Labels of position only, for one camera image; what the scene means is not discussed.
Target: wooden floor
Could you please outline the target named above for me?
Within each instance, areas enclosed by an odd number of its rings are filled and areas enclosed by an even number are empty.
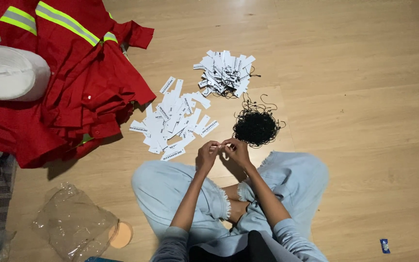
[[[201,71],[192,65],[209,49],[256,57],[262,77],[250,80],[250,97],[267,94],[288,125],[251,156],[259,164],[271,150],[311,152],[329,166],[312,239],[330,261],[419,261],[419,0],[104,1],[117,21],[155,28],[148,50],[128,54],[156,93],[171,75],[184,80],[184,92],[197,91]],[[203,142],[231,136],[241,99],[210,99],[203,112],[220,126],[173,161],[192,164]],[[144,115],[136,110],[129,123]],[[11,261],[60,261],[29,225],[43,195],[63,182],[133,225],[131,244],[110,247],[105,258],[148,261],[157,243],[130,178],[159,157],[128,124],[122,132],[76,163],[18,170],[7,223],[17,230]],[[237,182],[219,160],[210,177],[221,186]],[[391,254],[382,253],[380,238],[389,239]]]

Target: tangle of black string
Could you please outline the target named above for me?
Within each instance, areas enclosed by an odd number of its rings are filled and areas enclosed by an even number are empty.
[[[272,111],[277,110],[277,106],[263,101],[263,96],[267,95],[262,94],[260,96],[264,104],[257,104],[250,99],[248,94],[246,99],[244,94],[243,110],[240,111],[238,116],[234,114],[237,120],[232,137],[246,142],[248,146],[253,148],[259,148],[262,145],[274,142],[279,130],[286,126],[284,121],[276,120],[272,116]]]
[[[247,72],[247,74],[252,77],[252,76],[258,76],[261,77],[261,75],[259,74],[252,74],[255,71],[255,67],[251,66],[253,68],[253,71],[251,71],[250,73],[248,73],[247,68],[244,68],[245,71]],[[218,92],[213,92],[213,96],[215,97],[224,97],[226,99],[231,99],[231,98],[237,98],[237,96],[234,94],[237,91],[237,88],[235,87],[235,83],[240,83],[240,71],[232,71],[231,67],[226,67],[226,68],[222,68],[222,71],[229,76],[229,78],[226,79],[222,79],[222,78],[218,78],[218,86],[224,86],[225,89],[221,92],[218,91],[218,89],[216,89]]]

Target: hand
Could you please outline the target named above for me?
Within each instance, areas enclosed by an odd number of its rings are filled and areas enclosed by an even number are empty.
[[[214,161],[218,156],[220,148],[221,143],[216,141],[209,141],[204,144],[198,150],[198,156],[196,157],[196,170],[202,171],[205,175],[208,175],[214,165]]]
[[[247,143],[232,138],[224,140],[221,145],[224,152],[241,168],[245,170],[249,166],[252,166],[250,156],[248,155]]]

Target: light blue jeans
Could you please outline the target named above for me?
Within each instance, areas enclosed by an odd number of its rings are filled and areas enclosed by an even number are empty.
[[[290,213],[299,233],[308,238],[328,182],[326,165],[309,153],[271,152],[258,172]],[[132,176],[138,204],[158,238],[169,227],[194,175],[194,166],[157,160],[143,163]],[[189,247],[251,230],[272,234],[250,184],[246,179],[238,185],[239,200],[250,204],[236,227],[228,230],[220,222],[230,214],[227,196],[210,179],[204,181],[189,232]]]

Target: blue wrapper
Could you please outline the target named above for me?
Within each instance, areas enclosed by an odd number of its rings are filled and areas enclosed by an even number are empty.
[[[389,250],[389,245],[387,243],[387,239],[386,238],[381,238],[380,242],[381,242],[381,248],[383,250],[383,253],[390,254],[391,251]]]

